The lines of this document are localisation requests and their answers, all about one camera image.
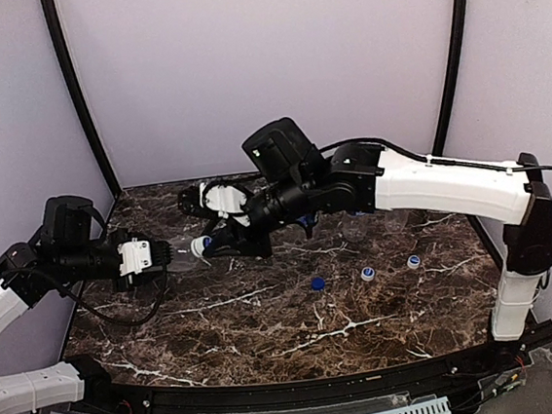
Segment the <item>solid blue bottle cap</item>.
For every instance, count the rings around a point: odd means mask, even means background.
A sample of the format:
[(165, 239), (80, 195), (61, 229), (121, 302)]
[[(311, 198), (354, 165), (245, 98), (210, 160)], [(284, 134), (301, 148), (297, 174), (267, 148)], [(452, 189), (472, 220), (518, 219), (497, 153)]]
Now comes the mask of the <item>solid blue bottle cap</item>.
[(325, 279), (322, 278), (322, 277), (313, 278), (311, 280), (311, 287), (314, 291), (320, 292), (321, 290), (323, 290), (325, 288)]

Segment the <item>pepsi label bottle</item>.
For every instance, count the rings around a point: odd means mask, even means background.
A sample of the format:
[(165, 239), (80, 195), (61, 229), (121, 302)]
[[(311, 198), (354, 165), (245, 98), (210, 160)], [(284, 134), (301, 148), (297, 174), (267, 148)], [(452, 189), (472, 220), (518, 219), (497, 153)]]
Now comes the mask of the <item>pepsi label bottle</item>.
[(318, 218), (317, 213), (307, 213), (297, 219), (297, 223), (304, 229), (307, 239), (313, 237), (313, 230), (318, 224)]

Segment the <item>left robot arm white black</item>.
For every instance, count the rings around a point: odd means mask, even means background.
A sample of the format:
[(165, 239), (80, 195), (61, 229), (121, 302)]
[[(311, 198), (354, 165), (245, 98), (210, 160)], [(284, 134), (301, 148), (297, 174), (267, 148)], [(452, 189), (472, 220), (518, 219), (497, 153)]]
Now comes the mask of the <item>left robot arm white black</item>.
[[(93, 238), (92, 225), (105, 224), (93, 202), (78, 196), (51, 197), (43, 223), (27, 242), (0, 256), (0, 334), (48, 293), (82, 300), (77, 282), (110, 281), (128, 292), (166, 278), (173, 251), (167, 241), (116, 229)], [(62, 360), (50, 367), (0, 376), (0, 414), (22, 414), (83, 400), (111, 377), (91, 357)]]

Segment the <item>blue label water bottle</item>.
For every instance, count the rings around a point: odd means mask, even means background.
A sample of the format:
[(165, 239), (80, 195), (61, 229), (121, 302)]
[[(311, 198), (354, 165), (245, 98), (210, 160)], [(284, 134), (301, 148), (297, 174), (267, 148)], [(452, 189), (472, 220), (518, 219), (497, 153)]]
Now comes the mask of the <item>blue label water bottle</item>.
[(341, 233), (350, 243), (359, 243), (367, 236), (369, 215), (364, 212), (345, 212), (341, 220)]

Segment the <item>white blue bottle cap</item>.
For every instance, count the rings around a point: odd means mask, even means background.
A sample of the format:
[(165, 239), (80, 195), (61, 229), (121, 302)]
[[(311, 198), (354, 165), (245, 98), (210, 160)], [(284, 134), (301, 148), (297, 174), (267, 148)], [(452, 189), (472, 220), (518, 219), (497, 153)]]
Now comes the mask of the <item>white blue bottle cap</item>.
[(411, 269), (418, 269), (421, 267), (421, 259), (417, 255), (410, 255), (410, 257), (407, 259), (407, 265)]

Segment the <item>clear plastic bottle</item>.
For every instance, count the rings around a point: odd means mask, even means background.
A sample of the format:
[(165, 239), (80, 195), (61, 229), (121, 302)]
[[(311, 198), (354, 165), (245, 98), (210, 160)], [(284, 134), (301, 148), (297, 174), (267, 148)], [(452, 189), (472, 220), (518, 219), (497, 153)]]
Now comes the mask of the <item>clear plastic bottle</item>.
[(384, 223), (388, 233), (401, 232), (408, 223), (410, 211), (406, 209), (395, 209), (386, 212)]

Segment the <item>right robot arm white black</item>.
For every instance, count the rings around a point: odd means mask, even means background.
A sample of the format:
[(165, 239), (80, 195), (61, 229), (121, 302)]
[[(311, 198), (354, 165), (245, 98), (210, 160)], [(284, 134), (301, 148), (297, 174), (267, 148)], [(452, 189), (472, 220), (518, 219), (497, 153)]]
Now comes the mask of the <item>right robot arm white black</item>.
[(216, 251), (268, 256), (268, 236), (318, 212), (422, 209), (501, 222), (507, 248), (491, 315), (492, 337), (521, 338), (538, 284), (552, 267), (552, 196), (531, 154), (482, 163), (413, 154), (382, 139), (354, 139), (321, 151), (289, 118), (272, 121), (242, 150), (267, 186), (249, 194), (215, 181), (201, 207), (227, 220)]

